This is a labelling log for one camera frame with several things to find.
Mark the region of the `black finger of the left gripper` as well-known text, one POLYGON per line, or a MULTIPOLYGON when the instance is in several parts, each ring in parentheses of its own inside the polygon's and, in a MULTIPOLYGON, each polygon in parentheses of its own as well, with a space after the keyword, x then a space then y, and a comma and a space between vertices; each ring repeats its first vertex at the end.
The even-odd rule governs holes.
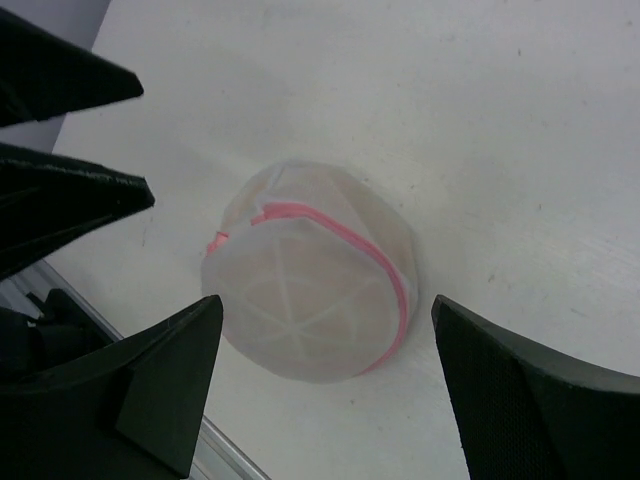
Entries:
POLYGON ((3 144, 1 278, 154 203, 142 177, 3 144))
POLYGON ((131 71, 1 10, 1 126, 142 96, 131 71))

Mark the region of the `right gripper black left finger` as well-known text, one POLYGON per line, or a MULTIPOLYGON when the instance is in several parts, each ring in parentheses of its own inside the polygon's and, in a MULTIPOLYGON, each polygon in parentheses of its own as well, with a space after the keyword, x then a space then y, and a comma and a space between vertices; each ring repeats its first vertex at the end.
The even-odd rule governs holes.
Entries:
POLYGON ((222 323, 208 296, 72 361, 3 377, 2 478, 188 478, 222 323))

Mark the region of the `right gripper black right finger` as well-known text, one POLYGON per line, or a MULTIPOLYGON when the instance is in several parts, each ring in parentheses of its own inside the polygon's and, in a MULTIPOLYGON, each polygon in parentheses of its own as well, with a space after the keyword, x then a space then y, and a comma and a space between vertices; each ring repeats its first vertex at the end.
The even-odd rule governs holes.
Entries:
POLYGON ((436 346, 473 479, 636 479, 639 379, 439 295, 436 346))

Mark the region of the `white mesh laundry bag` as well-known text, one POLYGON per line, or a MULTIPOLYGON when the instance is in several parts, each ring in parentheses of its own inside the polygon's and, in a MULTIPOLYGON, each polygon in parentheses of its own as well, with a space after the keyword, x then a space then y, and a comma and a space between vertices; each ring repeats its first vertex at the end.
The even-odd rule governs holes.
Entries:
POLYGON ((309 383, 368 373, 401 347, 418 304, 409 224, 347 170, 282 162, 224 211, 201 263, 229 344, 309 383))

